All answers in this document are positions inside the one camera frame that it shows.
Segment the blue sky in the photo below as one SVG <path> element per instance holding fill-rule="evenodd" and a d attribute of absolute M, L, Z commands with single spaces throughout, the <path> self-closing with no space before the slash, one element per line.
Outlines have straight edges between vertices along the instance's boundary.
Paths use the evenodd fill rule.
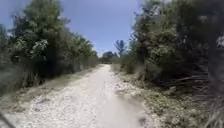
<path fill-rule="evenodd" d="M 1 0 L 0 23 L 12 27 L 10 15 L 25 7 L 29 0 Z M 116 51 L 116 40 L 128 42 L 142 0 L 61 0 L 63 16 L 70 19 L 72 32 L 82 34 L 92 41 L 101 55 L 108 50 Z"/>

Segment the bush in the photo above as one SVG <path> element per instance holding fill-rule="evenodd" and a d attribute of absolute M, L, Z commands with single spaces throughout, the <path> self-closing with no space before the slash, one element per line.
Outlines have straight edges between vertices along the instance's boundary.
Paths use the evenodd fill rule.
<path fill-rule="evenodd" d="M 0 26 L 0 76 L 18 79 L 9 86 L 34 86 L 97 64 L 91 42 L 66 28 L 68 20 L 61 18 L 61 11 L 59 0 L 32 0 L 14 15 L 10 36 Z"/>

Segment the rock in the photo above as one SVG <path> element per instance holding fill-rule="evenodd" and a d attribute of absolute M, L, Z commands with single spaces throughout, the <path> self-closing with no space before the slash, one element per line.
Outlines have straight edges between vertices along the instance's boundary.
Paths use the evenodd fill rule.
<path fill-rule="evenodd" d="M 189 111 L 189 114 L 190 114 L 191 116 L 196 116 L 196 115 L 198 114 L 198 111 L 197 111 L 196 109 L 191 109 L 191 110 Z"/>
<path fill-rule="evenodd" d="M 175 92 L 176 92 L 176 87 L 173 86 L 173 87 L 170 87 L 169 90 L 165 91 L 164 94 L 165 94 L 165 95 L 172 95 L 172 94 L 175 93 Z"/>
<path fill-rule="evenodd" d="M 180 123 L 180 119 L 174 117 L 174 118 L 171 120 L 171 123 L 172 123 L 173 125 L 178 125 L 178 124 Z"/>
<path fill-rule="evenodd" d="M 189 126 L 190 127 L 197 127 L 198 126 L 198 123 L 197 123 L 195 118 L 189 118 Z"/>

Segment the tree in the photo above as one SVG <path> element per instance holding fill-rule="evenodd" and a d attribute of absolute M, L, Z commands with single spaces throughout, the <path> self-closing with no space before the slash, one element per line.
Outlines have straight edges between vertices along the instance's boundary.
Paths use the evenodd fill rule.
<path fill-rule="evenodd" d="M 123 40 L 120 40 L 120 41 L 118 40 L 115 43 L 115 47 L 117 48 L 120 57 L 122 56 L 122 54 L 124 54 L 124 52 L 127 49 L 127 46 Z"/>
<path fill-rule="evenodd" d="M 2 50 L 7 44 L 7 30 L 3 24 L 0 24 L 0 49 Z"/>
<path fill-rule="evenodd" d="M 114 57 L 116 57 L 117 55 L 114 54 L 112 51 L 108 51 L 103 53 L 103 56 L 101 57 L 101 62 L 102 63 L 112 63 Z"/>

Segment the dirt road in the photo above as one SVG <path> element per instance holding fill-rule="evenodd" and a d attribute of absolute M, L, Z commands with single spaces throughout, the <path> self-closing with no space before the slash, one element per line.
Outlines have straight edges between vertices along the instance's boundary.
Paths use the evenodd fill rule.
<path fill-rule="evenodd" d="M 103 65 L 6 117 L 18 128 L 153 128 L 140 103 L 116 93 L 129 87 Z"/>

